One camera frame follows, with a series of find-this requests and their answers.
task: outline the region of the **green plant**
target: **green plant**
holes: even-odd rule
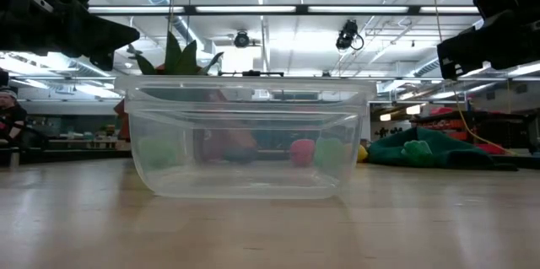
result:
[[[168,32],[165,64],[163,68],[154,68],[144,56],[136,54],[138,67],[143,75],[208,75],[210,68],[218,62],[223,52],[216,54],[206,67],[197,65],[197,42],[194,40],[184,48],[180,48],[176,37]]]

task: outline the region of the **yellow object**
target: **yellow object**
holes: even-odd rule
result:
[[[368,158],[368,152],[365,150],[364,146],[360,145],[358,149],[358,157],[356,158],[357,163],[363,163],[365,159]]]

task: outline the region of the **ceiling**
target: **ceiling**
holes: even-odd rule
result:
[[[434,0],[172,0],[178,5],[239,5],[239,4],[434,4]],[[91,0],[91,5],[149,5],[149,0]],[[472,5],[473,0],[438,0],[438,4]],[[155,65],[165,60],[168,21],[163,16],[107,17],[109,20],[133,25],[141,32],[141,39],[133,45]],[[337,51],[338,31],[348,19],[359,24],[364,37],[361,51]],[[191,16],[184,17],[198,38],[210,40],[217,51],[233,49],[231,36],[245,30],[253,40],[262,40],[264,25],[269,49],[267,69],[285,72],[287,76],[320,76],[330,71],[334,76],[406,76],[423,66],[422,62],[435,57],[435,46],[440,42],[436,17],[406,16]],[[479,21],[478,17],[440,17],[443,39],[457,35]],[[175,31],[179,40],[180,34]],[[135,61],[128,59],[127,48],[116,52],[114,72],[140,74]],[[253,68],[263,69],[260,46],[248,48],[253,55]],[[203,51],[198,58],[212,55]],[[439,77],[439,68],[424,76]]]

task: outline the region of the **green fabric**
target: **green fabric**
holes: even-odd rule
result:
[[[368,153],[368,162],[373,164],[453,169],[494,166],[489,154],[471,143],[418,127],[372,143]]]

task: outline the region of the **green object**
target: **green object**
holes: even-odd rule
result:
[[[337,138],[319,137],[315,144],[315,156],[313,162],[331,176],[337,176],[333,171],[345,160],[345,146]]]
[[[421,127],[382,138],[371,144],[368,153],[368,162],[373,164],[419,168],[495,169],[494,161],[482,149],[448,137],[442,132]]]
[[[403,145],[402,155],[412,166],[416,167],[431,167],[435,161],[431,149],[425,141],[406,142]]]
[[[145,169],[167,169],[183,165],[181,146],[171,146],[169,141],[145,137],[138,141],[139,158]]]

